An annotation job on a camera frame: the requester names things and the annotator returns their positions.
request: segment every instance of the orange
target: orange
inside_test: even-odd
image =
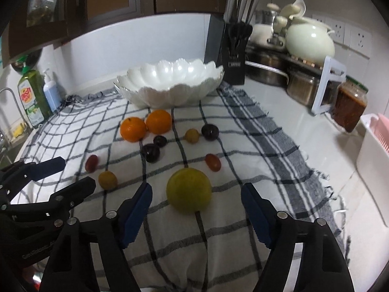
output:
[[[172,128],[172,117],[165,110],[155,110],[146,120],[147,128],[156,135],[164,134]]]
[[[140,118],[128,118],[120,125],[120,135],[123,139],[135,143],[145,137],[147,127]]]

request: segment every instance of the ceramic pot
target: ceramic pot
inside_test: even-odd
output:
[[[331,27],[314,19],[293,17],[286,32],[286,48],[290,54],[322,66],[326,56],[335,55],[334,42],[328,36],[333,32]]]

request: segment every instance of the sauce jar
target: sauce jar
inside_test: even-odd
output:
[[[350,76],[338,87],[332,118],[347,132],[352,132],[367,106],[368,89]]]

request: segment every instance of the blue gripper pad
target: blue gripper pad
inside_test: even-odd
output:
[[[53,175],[54,173],[64,170],[65,166],[65,160],[62,157],[56,157],[39,164],[29,166],[26,175],[29,176],[33,181],[39,181],[43,178]]]
[[[269,200],[262,199],[252,183],[245,183],[240,191],[242,204],[248,214],[258,240],[272,249],[277,211]]]
[[[152,188],[143,182],[131,199],[125,200],[117,210],[119,215],[119,244],[121,249],[133,243],[152,200]]]

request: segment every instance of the screw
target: screw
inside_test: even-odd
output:
[[[326,220],[325,220],[324,218],[321,218],[321,217],[319,217],[319,218],[316,220],[316,222],[318,222],[318,224],[319,224],[320,226],[324,226],[325,224],[327,224]]]
[[[286,219],[288,217],[288,214],[286,214],[283,210],[277,212],[277,216],[282,219]]]
[[[114,217],[116,217],[116,215],[117,215],[117,213],[114,210],[111,210],[111,211],[106,213],[107,218],[114,218]]]
[[[69,224],[69,225],[73,225],[73,224],[75,224],[76,222],[77,222],[77,218],[75,218],[75,217],[71,217],[71,218],[68,219],[68,224]]]
[[[63,220],[61,220],[61,219],[56,219],[56,220],[54,221],[54,225],[55,225],[55,227],[61,227],[61,226],[63,225]]]

